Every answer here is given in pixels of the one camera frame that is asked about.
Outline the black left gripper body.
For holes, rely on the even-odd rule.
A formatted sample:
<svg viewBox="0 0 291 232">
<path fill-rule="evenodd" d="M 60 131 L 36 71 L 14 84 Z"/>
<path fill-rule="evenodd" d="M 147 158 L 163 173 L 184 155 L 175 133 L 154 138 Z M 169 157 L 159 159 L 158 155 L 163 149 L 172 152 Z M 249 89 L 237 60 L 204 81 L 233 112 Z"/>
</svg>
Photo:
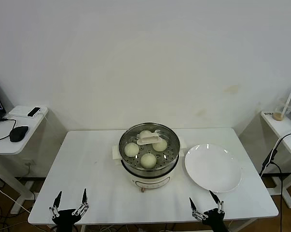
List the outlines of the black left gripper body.
<svg viewBox="0 0 291 232">
<path fill-rule="evenodd" d="M 52 221 L 55 224 L 52 227 L 53 232 L 78 232 L 75 223 L 80 221 L 82 216 L 80 214 L 72 214 L 74 209 L 60 210 L 59 216 L 52 216 Z"/>
</svg>

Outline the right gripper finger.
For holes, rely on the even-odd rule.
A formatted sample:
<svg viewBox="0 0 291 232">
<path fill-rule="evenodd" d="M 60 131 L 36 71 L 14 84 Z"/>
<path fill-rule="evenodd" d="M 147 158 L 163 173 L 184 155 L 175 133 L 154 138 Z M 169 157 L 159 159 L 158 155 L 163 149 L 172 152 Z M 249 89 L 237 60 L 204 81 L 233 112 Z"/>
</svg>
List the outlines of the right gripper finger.
<svg viewBox="0 0 291 232">
<path fill-rule="evenodd" d="M 206 220 L 208 217 L 207 215 L 199 212 L 191 198 L 189 198 L 191 210 L 192 210 L 192 217 L 194 217 L 197 220 Z"/>
<path fill-rule="evenodd" d="M 224 213 L 225 213 L 225 211 L 224 211 L 224 207 L 223 207 L 223 205 L 224 205 L 224 201 L 221 201 L 221 200 L 218 198 L 218 196 L 217 196 L 215 193 L 213 193 L 211 190 L 210 190 L 209 192 L 210 192 L 210 195 L 212 196 L 214 202 L 217 204 L 217 207 L 214 208 L 214 209 L 212 209 L 212 210 L 210 210 L 209 212 L 210 212 L 211 214 L 214 214 L 214 213 L 215 213 L 215 214 L 224 214 Z"/>
</svg>

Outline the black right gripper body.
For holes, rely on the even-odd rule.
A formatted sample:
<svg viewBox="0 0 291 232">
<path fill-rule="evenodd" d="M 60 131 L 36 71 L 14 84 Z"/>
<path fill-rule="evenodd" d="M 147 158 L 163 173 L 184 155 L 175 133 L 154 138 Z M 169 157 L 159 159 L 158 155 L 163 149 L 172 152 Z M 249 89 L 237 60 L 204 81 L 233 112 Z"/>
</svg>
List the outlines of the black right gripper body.
<svg viewBox="0 0 291 232">
<path fill-rule="evenodd" d="M 204 212 L 204 215 L 205 217 L 202 219 L 202 223 L 210 226 L 214 232 L 229 232 L 229 229 L 223 221 L 225 216 L 224 211 L 218 212 L 218 209 L 211 209 Z"/>
</svg>

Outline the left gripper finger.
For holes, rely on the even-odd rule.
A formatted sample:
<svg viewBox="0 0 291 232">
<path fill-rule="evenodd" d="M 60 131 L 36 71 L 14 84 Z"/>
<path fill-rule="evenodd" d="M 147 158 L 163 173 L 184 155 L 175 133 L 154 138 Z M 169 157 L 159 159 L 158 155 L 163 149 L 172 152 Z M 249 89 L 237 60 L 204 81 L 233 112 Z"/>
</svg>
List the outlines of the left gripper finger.
<svg viewBox="0 0 291 232">
<path fill-rule="evenodd" d="M 81 216 L 82 217 L 86 213 L 88 208 L 89 208 L 88 197 L 87 197 L 87 191 L 86 191 L 86 188 L 85 188 L 84 191 L 83 191 L 81 205 L 76 210 L 74 210 L 72 212 L 72 215 L 73 216 Z"/>
<path fill-rule="evenodd" d="M 60 205 L 61 195 L 62 195 L 62 191 L 60 191 L 59 194 L 57 195 L 57 197 L 55 198 L 53 205 L 49 207 L 49 210 L 53 214 L 52 218 L 59 217 L 58 208 L 59 208 L 59 205 Z"/>
</svg>

